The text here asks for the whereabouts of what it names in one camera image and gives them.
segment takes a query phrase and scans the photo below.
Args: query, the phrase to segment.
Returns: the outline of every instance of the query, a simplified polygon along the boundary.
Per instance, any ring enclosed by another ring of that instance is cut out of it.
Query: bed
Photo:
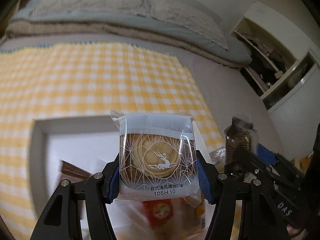
[[[195,24],[195,17],[201,19],[201,26]],[[221,138],[232,116],[246,115],[255,125],[259,142],[282,153],[281,141],[263,102],[238,70],[250,63],[249,52],[240,41],[222,33],[215,21],[219,17],[194,0],[31,0],[10,20],[7,39],[0,50],[12,53],[23,47],[46,47],[61,42],[117,42],[174,55],[192,75]],[[23,170],[23,179],[28,180],[25,171],[28,153],[8,153],[4,144],[0,146],[3,178],[15,180],[12,173],[18,169]],[[0,184],[2,196],[6,196],[0,201],[0,213],[6,214],[3,219],[16,239],[28,239],[36,219],[32,204],[24,206],[26,210],[22,212],[22,206],[9,198],[14,196],[18,200],[18,196],[30,201],[32,198],[28,189],[14,185],[3,181]]]

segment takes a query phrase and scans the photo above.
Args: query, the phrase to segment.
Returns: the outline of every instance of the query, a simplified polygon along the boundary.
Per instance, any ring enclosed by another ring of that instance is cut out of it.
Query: yellow checkered tablecloth
[[[90,42],[0,52],[0,215],[16,239],[29,239],[36,224],[28,177],[33,120],[111,109],[192,114],[209,151],[224,144],[175,56]]]

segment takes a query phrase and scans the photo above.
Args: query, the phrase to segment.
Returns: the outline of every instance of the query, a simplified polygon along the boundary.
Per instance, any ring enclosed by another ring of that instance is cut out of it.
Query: plastic wrapper
[[[209,153],[209,156],[212,160],[212,164],[216,167],[218,171],[223,169],[223,166],[226,162],[226,148],[220,147],[215,151]]]
[[[183,240],[193,238],[205,228],[203,198],[195,208],[183,198],[122,201],[117,206],[132,223],[116,231],[117,239]]]
[[[200,194],[191,116],[131,113],[113,120],[120,130],[118,198],[147,201]]]

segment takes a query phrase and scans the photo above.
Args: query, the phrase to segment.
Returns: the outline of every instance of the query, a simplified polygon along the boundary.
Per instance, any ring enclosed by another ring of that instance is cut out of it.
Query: blue object
[[[108,199],[110,200],[110,203],[113,202],[115,198],[118,197],[119,194],[119,180],[120,180],[120,171],[119,171],[119,166],[116,168],[115,173],[113,174],[110,182],[110,190],[109,190],[109,195]]]
[[[275,165],[277,163],[275,154],[261,144],[258,146],[258,158],[268,165]]]
[[[204,171],[203,166],[201,165],[201,162],[198,159],[197,159],[197,168],[198,168],[198,179],[199,179],[199,186],[201,189],[201,193],[204,199],[206,199],[209,204],[212,204],[214,197],[212,195],[211,183],[206,172]]]

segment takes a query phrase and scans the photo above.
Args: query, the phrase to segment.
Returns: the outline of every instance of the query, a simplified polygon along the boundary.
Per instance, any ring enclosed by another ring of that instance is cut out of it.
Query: open shelf
[[[259,77],[259,75],[256,73],[256,75],[254,75],[254,70],[250,67],[245,67],[244,68],[249,75],[252,77],[252,79],[254,80],[254,82],[258,85],[258,87],[261,89],[261,91],[263,93],[265,93],[268,90],[268,87],[263,83],[262,79]]]
[[[257,25],[255,22],[243,18],[238,26],[235,28],[235,33],[237,36],[241,35],[241,39],[252,46],[259,54],[263,55],[263,57],[268,60],[268,62],[273,63],[265,54],[263,54],[256,46],[249,41],[244,34],[256,37],[265,44],[267,47],[274,48],[281,56],[282,60],[285,64],[285,68],[289,69],[297,60],[292,53],[273,35],[268,33],[263,27]]]
[[[252,89],[256,92],[258,96],[263,95],[264,93],[263,87],[259,85],[258,80],[249,71],[247,67],[241,68],[240,73],[242,74],[242,76],[245,78],[245,80],[248,82],[248,84],[252,87]]]
[[[244,35],[242,35],[239,31],[235,31],[235,33],[243,39],[247,44],[249,44],[251,47],[253,47],[271,66],[272,68],[276,71],[279,72],[279,69],[277,66],[265,55],[263,54],[251,41],[249,41]]]
[[[285,97],[315,64],[316,60],[310,52],[300,62],[293,64],[270,89],[260,96],[266,108],[270,109]]]

